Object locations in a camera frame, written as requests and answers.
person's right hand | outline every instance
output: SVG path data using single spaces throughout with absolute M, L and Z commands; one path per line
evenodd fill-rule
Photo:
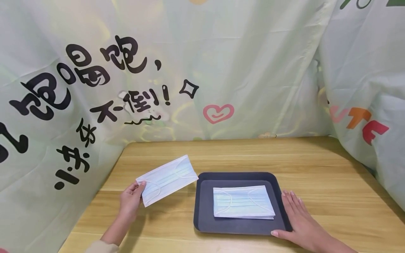
M 273 230 L 275 237 L 286 239 L 304 249 L 316 253 L 355 253 L 353 249 L 343 244 L 319 225 L 308 213 L 304 202 L 294 192 L 284 191 L 281 195 L 283 205 L 290 220 L 293 231 Z

black tray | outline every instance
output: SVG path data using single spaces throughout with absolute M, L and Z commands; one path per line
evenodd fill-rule
M 214 217 L 214 187 L 265 185 L 274 220 Z M 203 233 L 271 235 L 275 229 L 292 231 L 276 177 L 268 172 L 204 172 L 198 176 L 194 227 Z

table surface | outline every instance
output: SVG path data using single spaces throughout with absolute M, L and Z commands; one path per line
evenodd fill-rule
M 114 220 L 119 195 L 144 173 L 188 154 L 202 172 L 273 173 L 333 236 L 362 253 L 405 252 L 405 212 L 331 137 L 143 142 L 128 145 L 60 253 L 84 252 Z M 307 252 L 274 237 L 202 234 L 193 226 L 196 183 L 141 208 L 122 253 Z

heart drawing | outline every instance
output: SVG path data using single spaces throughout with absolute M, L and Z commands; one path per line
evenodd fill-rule
M 225 108 L 229 108 L 228 114 L 221 113 Z M 208 115 L 209 109 L 215 109 L 216 114 Z M 208 120 L 208 122 L 211 124 L 215 124 L 215 123 L 224 121 L 226 119 L 229 119 L 230 117 L 232 117 L 234 112 L 235 112 L 235 109 L 233 108 L 233 106 L 231 104 L 226 104 L 222 107 L 219 107 L 216 104 L 209 104 L 206 107 L 204 107 L 204 109 L 202 111 L 205 119 Z

surgical mask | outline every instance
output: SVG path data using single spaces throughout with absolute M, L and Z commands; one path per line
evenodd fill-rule
M 216 188 L 214 216 L 240 219 L 274 219 L 275 213 L 266 186 Z
M 162 165 L 136 179 L 138 183 L 146 181 L 142 193 L 145 207 L 163 199 L 167 195 L 191 184 L 198 179 L 191 166 L 188 155 Z

